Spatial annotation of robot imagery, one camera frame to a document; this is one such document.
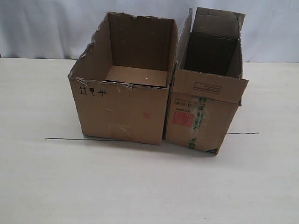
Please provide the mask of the narrow cardboard box red print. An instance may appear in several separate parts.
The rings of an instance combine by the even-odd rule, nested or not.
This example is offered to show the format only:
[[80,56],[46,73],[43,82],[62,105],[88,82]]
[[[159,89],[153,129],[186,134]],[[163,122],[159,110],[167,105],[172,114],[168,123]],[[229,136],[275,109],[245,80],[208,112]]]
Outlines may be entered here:
[[218,154],[248,80],[243,78],[245,14],[198,7],[180,34],[164,139]]

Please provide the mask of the white backdrop cloth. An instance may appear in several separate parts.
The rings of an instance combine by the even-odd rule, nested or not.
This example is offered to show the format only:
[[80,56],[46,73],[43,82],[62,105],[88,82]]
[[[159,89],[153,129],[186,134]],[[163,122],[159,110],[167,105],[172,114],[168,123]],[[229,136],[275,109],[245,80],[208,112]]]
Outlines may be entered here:
[[0,54],[76,59],[109,11],[173,18],[182,26],[188,9],[198,7],[246,15],[242,28],[244,61],[298,62],[296,0],[3,0]]

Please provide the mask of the large torn open cardboard box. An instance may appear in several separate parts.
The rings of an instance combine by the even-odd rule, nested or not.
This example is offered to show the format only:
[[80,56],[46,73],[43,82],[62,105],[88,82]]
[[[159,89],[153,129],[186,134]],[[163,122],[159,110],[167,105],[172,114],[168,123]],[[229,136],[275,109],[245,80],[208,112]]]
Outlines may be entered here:
[[177,46],[174,19],[108,12],[68,75],[82,134],[161,144]]

